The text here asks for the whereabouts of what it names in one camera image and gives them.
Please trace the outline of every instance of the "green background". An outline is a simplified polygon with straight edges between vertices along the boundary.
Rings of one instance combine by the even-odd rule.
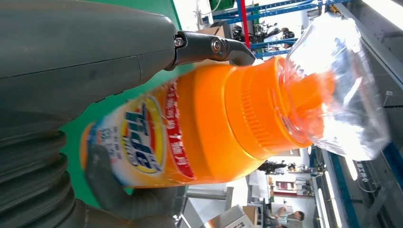
[[[180,24],[175,11],[173,0],[94,0],[101,3],[109,3],[115,5],[121,5],[131,7],[148,12],[158,13],[166,15],[175,24],[177,29],[180,29]],[[107,97],[105,100],[91,104],[76,120],[68,123],[62,128],[67,134],[67,144],[61,150],[62,153],[68,156],[69,165],[68,171],[71,175],[71,182],[74,188],[76,197],[82,199],[87,204],[98,206],[97,201],[89,189],[87,182],[84,178],[84,174],[80,167],[79,161],[79,144],[81,133],[84,128],[91,122],[97,121],[102,116],[108,114],[128,99],[133,99],[139,94],[151,90],[154,87],[162,84],[163,82],[181,75],[192,69],[192,65],[179,66],[173,71],[161,71],[150,79],[146,84],[136,87],[134,89],[127,90],[119,95],[113,95]]]

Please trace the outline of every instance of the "red pole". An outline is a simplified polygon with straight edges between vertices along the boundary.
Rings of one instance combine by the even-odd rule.
[[[243,32],[245,33],[245,44],[246,46],[250,49],[250,43],[249,43],[249,30],[248,30],[248,18],[246,16],[246,6],[245,6],[245,0],[240,0],[240,11],[242,14],[242,26],[243,26]]]

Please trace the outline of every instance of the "bottle label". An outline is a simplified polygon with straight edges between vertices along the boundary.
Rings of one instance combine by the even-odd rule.
[[[87,135],[87,145],[91,144],[109,151],[113,172],[125,186],[194,179],[182,142],[176,80],[128,101],[96,122]]]

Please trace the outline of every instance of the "metal screw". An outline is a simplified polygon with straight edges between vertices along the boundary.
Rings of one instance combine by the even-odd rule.
[[[183,45],[183,39],[180,37],[175,38],[175,40],[173,41],[173,43],[175,44],[175,47],[180,47]]]
[[[213,40],[211,42],[211,49],[215,53],[219,52],[221,49],[221,43],[218,40]]]

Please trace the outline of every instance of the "detergent bottle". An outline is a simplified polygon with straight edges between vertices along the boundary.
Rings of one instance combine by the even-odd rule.
[[[236,180],[312,143],[367,160],[389,137],[380,107],[354,24],[329,17],[286,59],[202,66],[128,101],[85,129],[80,157],[84,168],[89,146],[104,146],[135,188]]]

